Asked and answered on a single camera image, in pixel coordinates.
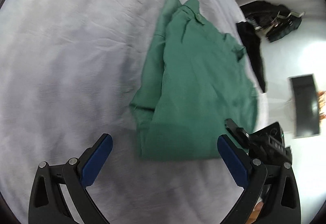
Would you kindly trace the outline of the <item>green work jacket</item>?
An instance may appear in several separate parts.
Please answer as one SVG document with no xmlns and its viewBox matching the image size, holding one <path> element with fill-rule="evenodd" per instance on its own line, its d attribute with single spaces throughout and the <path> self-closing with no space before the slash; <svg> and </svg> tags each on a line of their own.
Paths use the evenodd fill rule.
<svg viewBox="0 0 326 224">
<path fill-rule="evenodd" d="M 245 72 L 245 53 L 200 13 L 198 0 L 165 0 L 130 102 L 140 158 L 218 158 L 226 119 L 252 132 L 258 92 Z"/>
</svg>

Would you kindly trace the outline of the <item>dark hanging clothes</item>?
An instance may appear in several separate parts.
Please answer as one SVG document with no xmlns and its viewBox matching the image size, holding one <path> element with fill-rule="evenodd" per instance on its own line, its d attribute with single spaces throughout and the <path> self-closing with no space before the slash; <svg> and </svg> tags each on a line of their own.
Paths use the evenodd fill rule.
<svg viewBox="0 0 326 224">
<path fill-rule="evenodd" d="M 305 15 L 305 12 L 292 11 L 285 5 L 267 1 L 253 1 L 240 8 L 247 21 L 256 31 L 262 32 L 270 43 L 297 30 Z"/>
</svg>

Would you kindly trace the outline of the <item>black folded garment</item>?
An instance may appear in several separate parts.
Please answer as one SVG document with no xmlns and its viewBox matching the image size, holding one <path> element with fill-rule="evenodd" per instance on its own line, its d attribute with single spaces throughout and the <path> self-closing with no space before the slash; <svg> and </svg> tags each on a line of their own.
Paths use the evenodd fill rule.
<svg viewBox="0 0 326 224">
<path fill-rule="evenodd" d="M 251 68 L 256 76 L 260 89 L 266 92 L 266 81 L 264 73 L 264 65 L 261 57 L 261 39 L 256 34 L 255 28 L 249 22 L 238 22 L 236 24 L 237 32 L 243 46 L 246 48 L 247 55 L 250 60 Z"/>
</svg>

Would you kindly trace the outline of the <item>grey bed blanket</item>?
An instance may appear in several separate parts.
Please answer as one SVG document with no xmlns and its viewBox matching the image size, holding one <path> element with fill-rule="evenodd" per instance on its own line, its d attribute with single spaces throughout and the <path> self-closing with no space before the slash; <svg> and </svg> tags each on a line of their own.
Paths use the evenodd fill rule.
<svg viewBox="0 0 326 224">
<path fill-rule="evenodd" d="M 1 8 L 1 193 L 21 223 L 40 162 L 113 151 L 89 194 L 110 223 L 220 223 L 241 194 L 221 159 L 147 162 L 129 103 L 165 0 L 6 0 Z M 235 0 L 199 0 L 237 36 Z"/>
</svg>

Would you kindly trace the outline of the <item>wall television screen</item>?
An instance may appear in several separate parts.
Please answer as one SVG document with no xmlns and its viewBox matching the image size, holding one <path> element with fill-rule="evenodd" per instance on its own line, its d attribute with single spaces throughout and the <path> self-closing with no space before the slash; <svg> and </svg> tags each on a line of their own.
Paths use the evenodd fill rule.
<svg viewBox="0 0 326 224">
<path fill-rule="evenodd" d="M 290 78 L 295 108 L 295 137 L 320 134 L 318 93 L 313 75 Z"/>
</svg>

